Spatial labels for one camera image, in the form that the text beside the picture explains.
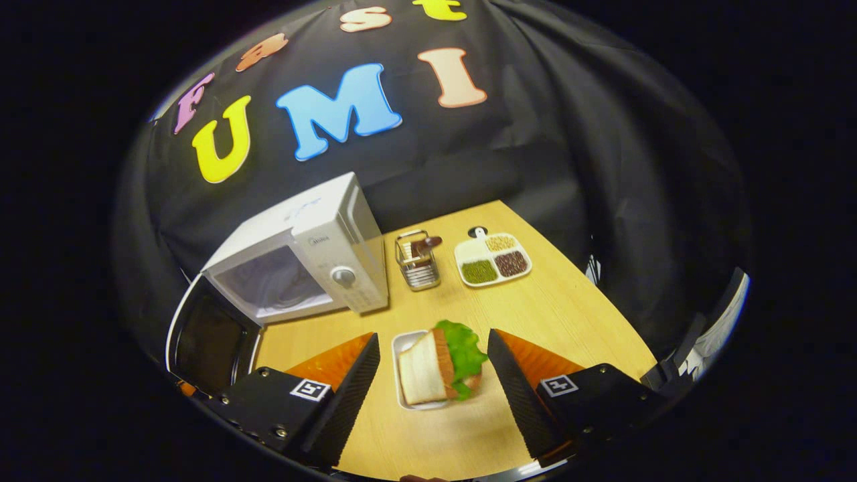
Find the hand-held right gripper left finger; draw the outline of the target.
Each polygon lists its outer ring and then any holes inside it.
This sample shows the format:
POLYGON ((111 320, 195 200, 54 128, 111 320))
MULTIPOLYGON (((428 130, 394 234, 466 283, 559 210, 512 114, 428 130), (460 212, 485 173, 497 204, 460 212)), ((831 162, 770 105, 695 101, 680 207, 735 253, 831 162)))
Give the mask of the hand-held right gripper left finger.
POLYGON ((337 466, 378 366, 368 332, 291 369, 260 367, 205 401, 233 429, 297 463, 337 466))

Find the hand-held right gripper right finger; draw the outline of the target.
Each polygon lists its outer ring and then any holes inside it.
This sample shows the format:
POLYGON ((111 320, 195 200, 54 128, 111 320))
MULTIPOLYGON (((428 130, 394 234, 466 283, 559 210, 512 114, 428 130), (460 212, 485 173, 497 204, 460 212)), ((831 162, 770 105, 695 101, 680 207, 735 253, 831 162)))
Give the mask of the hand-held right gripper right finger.
POLYGON ((487 346, 529 455, 542 466, 590 455, 655 418, 664 397, 612 364, 582 367, 491 329, 487 346))

